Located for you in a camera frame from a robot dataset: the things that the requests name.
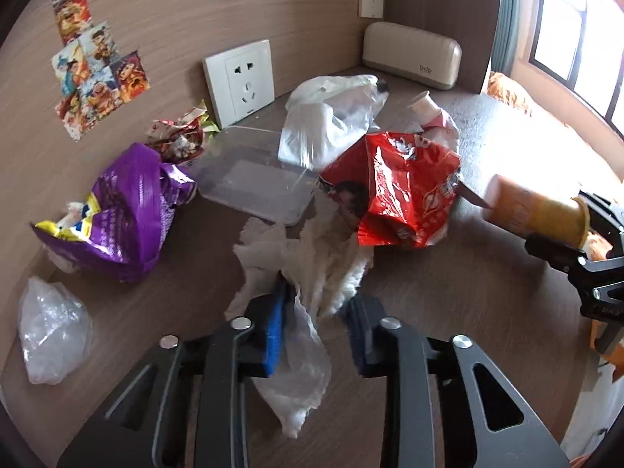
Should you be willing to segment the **clear crumpled plastic bag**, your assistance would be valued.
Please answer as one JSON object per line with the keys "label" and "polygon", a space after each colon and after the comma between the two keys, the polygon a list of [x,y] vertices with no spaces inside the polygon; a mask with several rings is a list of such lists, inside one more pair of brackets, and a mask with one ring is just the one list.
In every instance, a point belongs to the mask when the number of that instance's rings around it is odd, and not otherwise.
{"label": "clear crumpled plastic bag", "polygon": [[18,334],[32,385],[58,385],[86,359],[92,320],[61,283],[28,279],[20,298]]}

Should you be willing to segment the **clear plastic food container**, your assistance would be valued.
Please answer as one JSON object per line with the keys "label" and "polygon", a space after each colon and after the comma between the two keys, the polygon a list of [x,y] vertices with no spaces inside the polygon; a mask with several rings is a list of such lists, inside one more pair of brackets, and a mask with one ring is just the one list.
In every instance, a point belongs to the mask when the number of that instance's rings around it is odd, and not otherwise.
{"label": "clear plastic food container", "polygon": [[316,175],[280,162],[280,134],[233,126],[212,137],[187,164],[202,198],[285,226],[296,225],[312,200]]}

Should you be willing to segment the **large white wall socket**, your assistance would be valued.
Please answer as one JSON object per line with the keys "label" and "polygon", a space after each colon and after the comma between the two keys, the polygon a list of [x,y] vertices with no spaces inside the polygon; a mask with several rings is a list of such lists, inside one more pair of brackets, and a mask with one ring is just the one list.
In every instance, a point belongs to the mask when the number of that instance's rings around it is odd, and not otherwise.
{"label": "large white wall socket", "polygon": [[275,100],[269,39],[238,46],[202,61],[211,107],[224,129]]}

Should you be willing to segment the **red white candy wrapper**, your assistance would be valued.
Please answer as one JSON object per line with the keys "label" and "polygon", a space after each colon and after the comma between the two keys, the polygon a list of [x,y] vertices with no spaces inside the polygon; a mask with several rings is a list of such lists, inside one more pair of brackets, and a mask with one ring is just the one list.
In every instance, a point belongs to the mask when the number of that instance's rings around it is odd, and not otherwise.
{"label": "red white candy wrapper", "polygon": [[184,165],[200,156],[208,141],[219,132],[202,100],[175,121],[153,121],[147,131],[146,146],[158,152],[162,162]]}

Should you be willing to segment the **crumpled paper cup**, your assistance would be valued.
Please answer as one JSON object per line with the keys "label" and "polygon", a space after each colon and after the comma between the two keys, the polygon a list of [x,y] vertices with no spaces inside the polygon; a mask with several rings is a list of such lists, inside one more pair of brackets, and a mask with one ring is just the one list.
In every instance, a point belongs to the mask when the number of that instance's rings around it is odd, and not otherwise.
{"label": "crumpled paper cup", "polygon": [[428,91],[417,95],[409,108],[425,138],[455,153],[459,151],[458,127],[452,117],[435,103]]}

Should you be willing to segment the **colourful wall stickers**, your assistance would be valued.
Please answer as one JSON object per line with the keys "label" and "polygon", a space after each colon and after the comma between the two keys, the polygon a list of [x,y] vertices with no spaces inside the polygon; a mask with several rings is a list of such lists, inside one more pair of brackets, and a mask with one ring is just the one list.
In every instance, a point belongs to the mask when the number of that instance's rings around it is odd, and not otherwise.
{"label": "colourful wall stickers", "polygon": [[150,89],[137,51],[123,55],[108,22],[96,23],[88,0],[52,0],[64,47],[51,58],[61,89],[55,112],[72,140]]}

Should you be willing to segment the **white plastic bag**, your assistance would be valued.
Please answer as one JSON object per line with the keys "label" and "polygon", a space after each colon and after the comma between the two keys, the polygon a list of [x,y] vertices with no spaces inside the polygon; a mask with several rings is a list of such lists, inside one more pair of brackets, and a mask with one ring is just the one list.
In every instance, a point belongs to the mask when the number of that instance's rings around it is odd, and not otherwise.
{"label": "white plastic bag", "polygon": [[385,80],[372,74],[317,76],[303,82],[285,103],[278,147],[280,162],[320,172],[376,130],[389,97]]}

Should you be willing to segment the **window with dark frame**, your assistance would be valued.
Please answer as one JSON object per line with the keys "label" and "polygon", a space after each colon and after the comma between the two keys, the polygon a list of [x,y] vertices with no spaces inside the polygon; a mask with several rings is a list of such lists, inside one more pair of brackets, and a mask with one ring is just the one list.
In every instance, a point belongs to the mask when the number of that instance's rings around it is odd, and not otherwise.
{"label": "window with dark frame", "polygon": [[623,11],[615,0],[537,0],[530,64],[623,135]]}

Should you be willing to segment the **white tissue paper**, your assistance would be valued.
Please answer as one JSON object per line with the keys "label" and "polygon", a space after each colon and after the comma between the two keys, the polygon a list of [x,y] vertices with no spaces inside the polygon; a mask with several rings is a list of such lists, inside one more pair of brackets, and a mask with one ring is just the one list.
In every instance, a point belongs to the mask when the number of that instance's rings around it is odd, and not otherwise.
{"label": "white tissue paper", "polygon": [[244,285],[224,313],[232,319],[251,299],[273,289],[277,274],[294,286],[315,324],[333,317],[351,299],[373,267],[373,248],[358,243],[339,203],[314,193],[315,213],[295,238],[285,226],[269,225],[253,216],[242,228],[233,252],[244,274]]}

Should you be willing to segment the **purple snack bag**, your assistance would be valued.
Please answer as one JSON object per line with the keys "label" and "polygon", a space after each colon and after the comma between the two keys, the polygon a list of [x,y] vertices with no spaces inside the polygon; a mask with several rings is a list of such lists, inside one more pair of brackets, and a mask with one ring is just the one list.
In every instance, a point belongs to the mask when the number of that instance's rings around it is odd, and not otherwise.
{"label": "purple snack bag", "polygon": [[135,143],[98,176],[77,222],[42,221],[32,229],[55,255],[80,268],[140,281],[159,260],[175,210],[196,189],[185,168]]}

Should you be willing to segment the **teal curtain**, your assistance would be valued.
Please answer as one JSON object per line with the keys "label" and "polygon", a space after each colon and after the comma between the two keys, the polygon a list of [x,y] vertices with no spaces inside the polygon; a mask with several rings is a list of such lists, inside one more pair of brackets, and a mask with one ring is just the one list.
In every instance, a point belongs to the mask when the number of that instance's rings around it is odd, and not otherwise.
{"label": "teal curtain", "polygon": [[519,0],[500,0],[491,55],[491,68],[510,76],[517,49]]}

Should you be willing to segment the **orange label plastic bottle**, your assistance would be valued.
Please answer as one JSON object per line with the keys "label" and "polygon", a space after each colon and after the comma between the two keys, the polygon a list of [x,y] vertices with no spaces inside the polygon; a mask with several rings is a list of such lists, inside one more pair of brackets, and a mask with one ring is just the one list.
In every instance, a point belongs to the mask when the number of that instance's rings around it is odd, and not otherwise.
{"label": "orange label plastic bottle", "polygon": [[580,197],[556,200],[494,175],[484,201],[483,219],[527,239],[533,234],[582,248],[589,234],[589,209]]}

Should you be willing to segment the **beige ribbed speaker box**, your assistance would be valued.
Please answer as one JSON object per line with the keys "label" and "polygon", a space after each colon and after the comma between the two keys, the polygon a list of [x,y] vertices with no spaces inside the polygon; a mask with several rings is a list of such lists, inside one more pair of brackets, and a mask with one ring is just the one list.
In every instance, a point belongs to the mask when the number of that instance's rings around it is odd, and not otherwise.
{"label": "beige ribbed speaker box", "polygon": [[420,28],[379,21],[366,28],[363,64],[438,90],[450,90],[457,82],[461,46]]}

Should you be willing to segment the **red snack bag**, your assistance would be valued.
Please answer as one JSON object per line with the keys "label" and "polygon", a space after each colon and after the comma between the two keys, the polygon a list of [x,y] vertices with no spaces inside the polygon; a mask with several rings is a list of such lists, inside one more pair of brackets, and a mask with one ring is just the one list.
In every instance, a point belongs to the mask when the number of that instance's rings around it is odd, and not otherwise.
{"label": "red snack bag", "polygon": [[362,246],[424,248],[447,234],[460,156],[418,134],[363,136],[318,176]]}

